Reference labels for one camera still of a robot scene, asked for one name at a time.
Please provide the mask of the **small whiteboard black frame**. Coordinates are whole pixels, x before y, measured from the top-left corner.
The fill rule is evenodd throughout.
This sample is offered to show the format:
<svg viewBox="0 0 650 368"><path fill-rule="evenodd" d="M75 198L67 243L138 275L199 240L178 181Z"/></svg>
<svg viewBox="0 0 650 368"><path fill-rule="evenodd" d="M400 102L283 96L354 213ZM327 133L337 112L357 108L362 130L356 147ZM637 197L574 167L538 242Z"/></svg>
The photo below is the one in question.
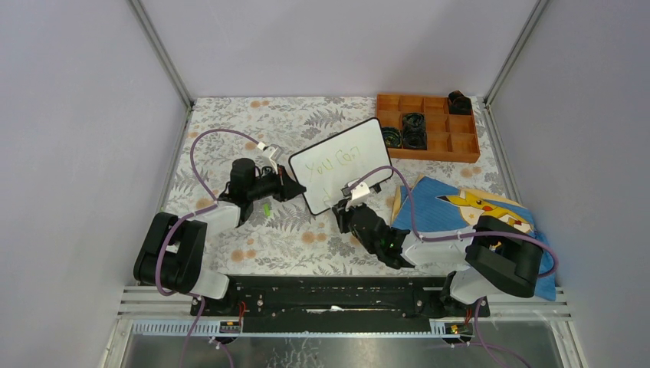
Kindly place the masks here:
<svg viewBox="0 0 650 368"><path fill-rule="evenodd" d="M379 119L364 120L289 156L311 215L330 210L343 199L342 189L359 179L374 186L391 178L392 163Z"/></svg>

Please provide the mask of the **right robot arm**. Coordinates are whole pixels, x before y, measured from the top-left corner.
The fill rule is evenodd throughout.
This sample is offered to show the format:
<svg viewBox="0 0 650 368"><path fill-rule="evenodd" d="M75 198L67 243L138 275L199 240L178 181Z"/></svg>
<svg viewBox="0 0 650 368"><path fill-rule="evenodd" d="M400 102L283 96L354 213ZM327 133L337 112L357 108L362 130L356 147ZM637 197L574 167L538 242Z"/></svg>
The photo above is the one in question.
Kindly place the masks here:
<svg viewBox="0 0 650 368"><path fill-rule="evenodd" d="M543 249L500 219L482 215L473 226L416 235L413 230L387 225L365 204L349 206L340 201L332 211L340 232L352 234L390 268L455 265L438 293L428 299L414 297L416 314L463 317L477 309L480 297L531 298L535 294Z"/></svg>

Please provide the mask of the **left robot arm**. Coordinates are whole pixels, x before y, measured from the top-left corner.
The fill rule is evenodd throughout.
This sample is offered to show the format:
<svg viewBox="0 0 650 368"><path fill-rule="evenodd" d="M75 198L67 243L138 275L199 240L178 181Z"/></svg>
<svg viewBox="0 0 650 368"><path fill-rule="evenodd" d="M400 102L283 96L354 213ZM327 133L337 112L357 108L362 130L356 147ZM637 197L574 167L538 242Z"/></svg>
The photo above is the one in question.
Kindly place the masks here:
<svg viewBox="0 0 650 368"><path fill-rule="evenodd" d="M155 286L162 295L191 294L208 298L221 315L230 314L238 295L226 274L202 266L205 243L211 237L243 225L258 200L286 202L307 191L282 165L259 168L251 159L232 163L230 179L211 205L184 216L157 213L133 266L134 278Z"/></svg>

